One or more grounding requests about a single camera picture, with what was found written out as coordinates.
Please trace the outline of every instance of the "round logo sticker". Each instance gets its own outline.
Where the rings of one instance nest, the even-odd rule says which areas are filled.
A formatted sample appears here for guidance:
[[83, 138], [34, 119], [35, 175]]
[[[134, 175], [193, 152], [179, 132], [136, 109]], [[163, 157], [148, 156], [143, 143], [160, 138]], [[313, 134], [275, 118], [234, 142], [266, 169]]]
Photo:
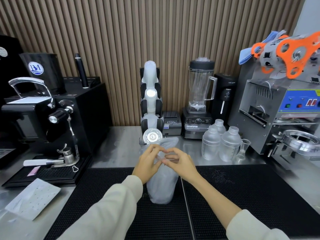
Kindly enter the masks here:
[[7, 57], [8, 56], [8, 52], [5, 48], [0, 47], [0, 56], [2, 57]]
[[28, 67], [34, 75], [41, 75], [44, 72], [42, 65], [34, 61], [29, 62]]

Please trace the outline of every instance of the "person's left hand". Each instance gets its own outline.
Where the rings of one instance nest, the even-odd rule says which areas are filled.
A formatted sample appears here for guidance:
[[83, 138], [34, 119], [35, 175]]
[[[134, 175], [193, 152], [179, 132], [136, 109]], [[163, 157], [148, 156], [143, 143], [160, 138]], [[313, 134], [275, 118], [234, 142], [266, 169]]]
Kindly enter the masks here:
[[157, 145], [151, 144], [146, 151], [139, 157], [137, 165], [134, 167], [132, 175], [135, 175], [141, 179], [142, 184], [145, 184], [149, 179], [158, 171], [162, 162], [159, 160], [156, 164], [153, 164], [157, 154], [162, 151], [168, 153], [166, 149]]

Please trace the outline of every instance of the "plastic bag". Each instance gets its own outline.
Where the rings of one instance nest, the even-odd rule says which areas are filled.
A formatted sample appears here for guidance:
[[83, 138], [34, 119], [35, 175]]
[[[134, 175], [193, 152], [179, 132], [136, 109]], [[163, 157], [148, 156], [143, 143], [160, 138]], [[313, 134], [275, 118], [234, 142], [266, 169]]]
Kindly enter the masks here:
[[[156, 141], [155, 144], [168, 149], [175, 147], [178, 144], [178, 141], [178, 137], [170, 137], [160, 139]], [[144, 145], [140, 150], [140, 154], [142, 154], [148, 146], [149, 145]], [[154, 163], [164, 157], [165, 153], [159, 152], [158, 158], [154, 160]], [[176, 187], [178, 177], [179, 175], [174, 170], [162, 164], [158, 169], [158, 172], [146, 183], [146, 188], [151, 202], [162, 205], [168, 204], [174, 196], [174, 189]]]

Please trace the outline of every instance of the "blue control panel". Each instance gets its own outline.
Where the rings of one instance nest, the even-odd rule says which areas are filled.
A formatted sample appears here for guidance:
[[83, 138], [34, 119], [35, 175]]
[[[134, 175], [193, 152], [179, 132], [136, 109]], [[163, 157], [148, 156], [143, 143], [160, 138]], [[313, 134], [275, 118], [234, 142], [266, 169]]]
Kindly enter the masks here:
[[279, 112], [320, 112], [320, 89], [287, 90]]

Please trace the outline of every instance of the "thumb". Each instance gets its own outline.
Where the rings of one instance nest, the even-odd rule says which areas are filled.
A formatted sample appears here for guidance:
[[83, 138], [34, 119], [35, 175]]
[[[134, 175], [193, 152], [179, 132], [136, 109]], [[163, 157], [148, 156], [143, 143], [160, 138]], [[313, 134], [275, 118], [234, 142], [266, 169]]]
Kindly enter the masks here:
[[168, 166], [169, 168], [172, 168], [174, 171], [176, 171], [177, 169], [177, 164], [168, 160], [168, 159], [163, 159], [162, 163], [166, 166]]
[[161, 160], [157, 161], [157, 163], [153, 165], [152, 169], [153, 169], [155, 172], [157, 172], [158, 169], [160, 168], [161, 164], [162, 164], [162, 161], [161, 161]]

